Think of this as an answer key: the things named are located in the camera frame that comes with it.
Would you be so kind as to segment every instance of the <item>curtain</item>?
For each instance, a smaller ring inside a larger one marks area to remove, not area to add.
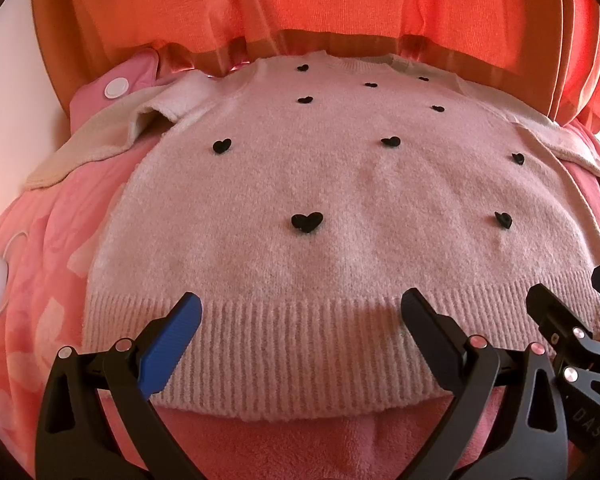
[[[395,53],[600,131],[595,0],[32,0],[65,109],[142,46],[215,76],[259,57]]]

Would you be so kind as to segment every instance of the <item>cord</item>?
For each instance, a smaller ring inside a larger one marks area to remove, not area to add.
[[[24,232],[24,231],[18,231],[16,234],[14,234],[9,241],[7,242],[7,244],[4,247],[4,251],[2,252],[2,259],[5,260],[6,256],[7,256],[7,252],[9,251],[9,248],[11,247],[11,244],[13,243],[13,241],[20,235],[24,235],[25,238],[29,238],[29,234]],[[1,304],[0,306],[0,314],[3,313],[4,309],[7,308],[7,305],[9,304],[9,299],[7,298],[6,300],[4,300],[4,303]]]

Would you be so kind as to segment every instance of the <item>wall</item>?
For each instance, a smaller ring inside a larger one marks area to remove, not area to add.
[[[40,56],[31,0],[6,0],[0,8],[0,213],[68,129]]]

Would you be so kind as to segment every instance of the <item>silver screw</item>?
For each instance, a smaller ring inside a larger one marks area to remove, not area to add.
[[[116,350],[118,352],[126,352],[127,350],[129,350],[132,347],[133,343],[131,342],[131,339],[120,339],[117,343],[116,343]]]
[[[536,355],[544,355],[546,350],[540,343],[531,343],[531,351]]]
[[[469,344],[474,348],[486,348],[489,343],[481,335],[472,335],[469,338]]]
[[[70,346],[63,346],[58,350],[58,357],[61,359],[67,359],[73,352],[74,349]]]
[[[578,380],[578,372],[575,368],[571,368],[570,366],[567,366],[562,374],[568,383],[574,383]]]

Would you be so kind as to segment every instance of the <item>black heart decoration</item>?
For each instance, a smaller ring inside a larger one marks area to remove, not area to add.
[[[220,155],[231,147],[231,139],[216,140],[214,142],[214,151]]]
[[[390,139],[380,139],[385,146],[391,146],[392,148],[396,148],[400,146],[400,137],[393,136]]]
[[[496,211],[496,220],[505,229],[509,229],[511,224],[513,224],[513,220],[511,219],[511,215],[509,213],[498,213]]]
[[[323,218],[322,213],[314,211],[309,216],[300,214],[293,215],[291,217],[291,224],[296,229],[300,229],[303,233],[310,233],[322,223]]]

